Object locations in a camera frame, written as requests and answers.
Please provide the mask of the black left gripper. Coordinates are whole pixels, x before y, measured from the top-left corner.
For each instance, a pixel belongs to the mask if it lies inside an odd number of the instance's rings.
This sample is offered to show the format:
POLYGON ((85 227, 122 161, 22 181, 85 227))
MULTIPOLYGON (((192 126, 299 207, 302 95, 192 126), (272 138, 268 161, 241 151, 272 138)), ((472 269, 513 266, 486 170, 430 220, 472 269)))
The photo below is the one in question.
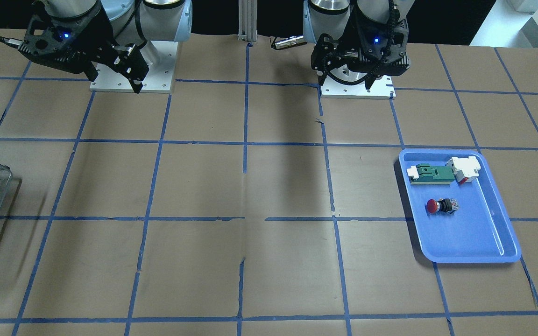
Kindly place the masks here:
POLYGON ((382 75, 399 76, 411 66, 406 53, 408 22, 396 12, 397 22, 378 23, 360 12, 352 12, 341 37, 322 33, 311 55, 318 84, 323 86, 331 70, 346 65, 349 70, 367 74, 365 89, 371 90, 382 75))

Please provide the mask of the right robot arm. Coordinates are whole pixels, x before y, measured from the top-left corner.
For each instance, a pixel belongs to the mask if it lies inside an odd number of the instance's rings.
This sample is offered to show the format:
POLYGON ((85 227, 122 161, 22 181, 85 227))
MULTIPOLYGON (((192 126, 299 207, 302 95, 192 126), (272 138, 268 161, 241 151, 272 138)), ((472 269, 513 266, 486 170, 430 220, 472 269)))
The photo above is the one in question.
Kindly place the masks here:
POLYGON ((32 63, 84 74, 92 91, 170 93, 190 0, 36 0, 24 37, 0 36, 32 63))

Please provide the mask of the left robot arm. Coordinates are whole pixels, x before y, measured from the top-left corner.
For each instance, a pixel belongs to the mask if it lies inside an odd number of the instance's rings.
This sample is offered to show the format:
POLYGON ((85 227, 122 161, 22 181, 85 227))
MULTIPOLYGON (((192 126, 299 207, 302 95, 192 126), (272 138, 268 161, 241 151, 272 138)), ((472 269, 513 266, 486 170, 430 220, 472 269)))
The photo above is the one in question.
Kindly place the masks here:
POLYGON ((411 0, 306 0, 303 36, 313 44, 311 68, 324 85, 363 84, 400 76, 411 66, 406 53, 411 0))

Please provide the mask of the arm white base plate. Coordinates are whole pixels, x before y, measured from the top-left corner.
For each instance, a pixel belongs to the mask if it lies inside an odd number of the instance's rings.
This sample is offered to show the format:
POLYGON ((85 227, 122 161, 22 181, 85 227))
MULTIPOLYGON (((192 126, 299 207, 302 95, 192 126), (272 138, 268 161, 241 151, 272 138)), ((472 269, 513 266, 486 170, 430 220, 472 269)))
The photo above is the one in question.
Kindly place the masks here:
POLYGON ((396 94, 391 77, 383 75, 378 77, 369 89, 365 87, 364 82, 354 86, 344 85, 327 77, 324 84, 321 86, 321 96, 324 98, 389 99, 395 98, 396 94))
MULTIPOLYGON (((149 65, 141 93, 171 93, 175 67, 181 44, 175 41, 148 41, 141 53, 149 65)), ((90 85, 91 91, 108 93, 132 93, 128 80, 104 64, 97 64, 99 72, 96 81, 90 85)))

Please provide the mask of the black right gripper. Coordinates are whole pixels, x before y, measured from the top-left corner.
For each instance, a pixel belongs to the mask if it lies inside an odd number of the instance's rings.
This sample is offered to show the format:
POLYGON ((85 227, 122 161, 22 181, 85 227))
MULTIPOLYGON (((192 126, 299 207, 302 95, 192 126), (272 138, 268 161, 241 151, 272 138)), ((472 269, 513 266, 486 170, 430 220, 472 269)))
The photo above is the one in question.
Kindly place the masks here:
POLYGON ((104 9, 90 9, 77 18, 55 18, 36 9, 21 40, 0 36, 33 63, 95 81, 94 63, 105 64, 129 82, 134 93, 143 89, 149 66, 136 44, 118 45, 104 9))

